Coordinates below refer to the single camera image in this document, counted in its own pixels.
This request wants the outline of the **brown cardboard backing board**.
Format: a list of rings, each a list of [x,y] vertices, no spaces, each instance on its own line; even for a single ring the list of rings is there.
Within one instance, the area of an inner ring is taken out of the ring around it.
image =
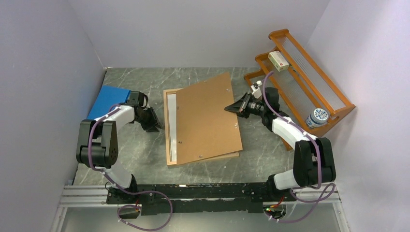
[[[236,158],[243,149],[228,72],[176,92],[177,165]]]

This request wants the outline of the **light wooden picture frame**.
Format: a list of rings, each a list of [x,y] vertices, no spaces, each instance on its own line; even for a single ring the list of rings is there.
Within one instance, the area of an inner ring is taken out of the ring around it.
[[[168,106],[168,95],[174,95],[178,90],[181,88],[175,88],[175,89],[166,89],[163,91],[163,102],[164,102],[164,132],[165,132],[165,144],[166,144],[166,164],[168,167],[176,167],[178,166],[176,157],[173,159],[172,156],[172,151],[171,151],[171,136],[170,136],[170,119],[169,119],[169,106]],[[200,160],[195,160],[191,161],[189,163],[193,162],[205,162],[205,161],[217,161],[217,160],[222,160],[222,159],[229,159],[229,158],[237,158],[239,157],[239,151],[236,152],[231,152],[215,157],[210,157],[206,159],[200,159]]]

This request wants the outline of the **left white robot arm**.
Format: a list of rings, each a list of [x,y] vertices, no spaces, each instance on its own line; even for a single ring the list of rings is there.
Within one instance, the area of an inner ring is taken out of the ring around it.
[[[137,199],[138,188],[134,175],[117,162],[117,134],[131,123],[139,123],[147,133],[164,128],[149,105],[148,95],[132,91],[124,102],[114,104],[102,116],[81,121],[76,148],[77,162],[102,174],[126,203]]]

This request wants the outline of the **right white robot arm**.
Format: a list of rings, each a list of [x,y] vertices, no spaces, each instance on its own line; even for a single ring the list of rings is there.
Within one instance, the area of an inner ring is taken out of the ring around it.
[[[224,110],[242,118],[260,116],[262,124],[293,149],[293,167],[269,176],[266,182],[265,192],[269,199],[279,200],[285,191],[293,188],[318,186],[335,180],[336,168],[330,140],[300,129],[281,111],[276,88],[262,87],[261,82],[253,84],[252,92],[245,93]]]

